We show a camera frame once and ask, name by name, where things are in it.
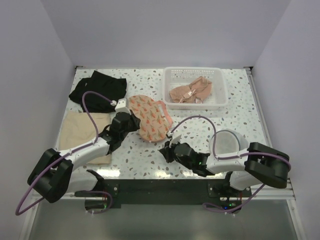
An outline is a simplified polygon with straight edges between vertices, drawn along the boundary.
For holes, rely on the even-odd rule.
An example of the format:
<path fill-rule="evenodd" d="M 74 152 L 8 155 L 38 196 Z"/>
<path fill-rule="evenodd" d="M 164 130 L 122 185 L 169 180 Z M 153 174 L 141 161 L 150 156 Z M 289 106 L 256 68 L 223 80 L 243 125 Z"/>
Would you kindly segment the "tulip print mesh laundry bag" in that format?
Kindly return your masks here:
<path fill-rule="evenodd" d="M 129 109 L 140 119 L 140 137 L 150 143 L 163 141 L 173 124 L 165 103 L 146 95 L 134 95 L 128 101 Z"/>

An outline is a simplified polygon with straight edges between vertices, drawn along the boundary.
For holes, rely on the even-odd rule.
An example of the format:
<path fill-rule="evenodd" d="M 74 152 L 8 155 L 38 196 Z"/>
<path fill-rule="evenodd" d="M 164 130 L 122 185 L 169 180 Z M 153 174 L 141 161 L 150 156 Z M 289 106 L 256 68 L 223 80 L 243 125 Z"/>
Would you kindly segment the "black garment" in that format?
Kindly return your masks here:
<path fill-rule="evenodd" d="M 88 91 L 101 94 L 111 101 L 118 101 L 124 98 L 127 93 L 127 80 L 125 78 L 114 78 L 95 70 L 91 77 L 79 81 L 70 93 L 69 99 L 82 107 L 82 96 Z M 85 105 L 90 113 L 108 114 L 115 111 L 115 108 L 107 100 L 92 93 L 86 95 Z"/>

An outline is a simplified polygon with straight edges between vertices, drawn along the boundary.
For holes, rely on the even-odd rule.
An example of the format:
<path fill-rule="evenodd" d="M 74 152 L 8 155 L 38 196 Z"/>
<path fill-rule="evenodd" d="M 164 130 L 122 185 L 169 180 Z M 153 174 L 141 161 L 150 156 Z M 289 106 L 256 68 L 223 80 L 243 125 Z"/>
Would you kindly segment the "white plastic basket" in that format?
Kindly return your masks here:
<path fill-rule="evenodd" d="M 166 67 L 162 100 L 175 110 L 218 110 L 229 103 L 227 81 L 216 67 Z"/>

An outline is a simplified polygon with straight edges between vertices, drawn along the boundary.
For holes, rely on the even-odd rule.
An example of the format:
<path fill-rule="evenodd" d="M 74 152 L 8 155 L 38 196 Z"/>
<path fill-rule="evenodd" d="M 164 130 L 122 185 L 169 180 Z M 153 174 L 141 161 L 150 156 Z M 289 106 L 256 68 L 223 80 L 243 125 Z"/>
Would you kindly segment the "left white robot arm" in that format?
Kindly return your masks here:
<path fill-rule="evenodd" d="M 140 129 L 141 120 L 133 112 L 118 112 L 97 139 L 67 150 L 46 150 L 30 176 L 27 184 L 49 203 L 57 202 L 68 192 L 84 189 L 84 184 L 72 180 L 72 173 L 90 161 L 116 151 L 128 135 Z"/>

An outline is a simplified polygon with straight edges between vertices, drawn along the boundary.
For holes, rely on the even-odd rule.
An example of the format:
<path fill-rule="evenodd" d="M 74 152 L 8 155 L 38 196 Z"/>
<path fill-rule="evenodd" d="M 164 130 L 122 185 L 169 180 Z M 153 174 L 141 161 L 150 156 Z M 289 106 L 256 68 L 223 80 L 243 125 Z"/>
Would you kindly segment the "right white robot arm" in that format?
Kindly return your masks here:
<path fill-rule="evenodd" d="M 159 152 L 167 163 L 177 162 L 200 177 L 229 173 L 222 189 L 230 197 L 258 184 L 285 189 L 291 170 L 287 154 L 258 142 L 237 152 L 214 155 L 197 152 L 188 143 L 167 141 Z"/>

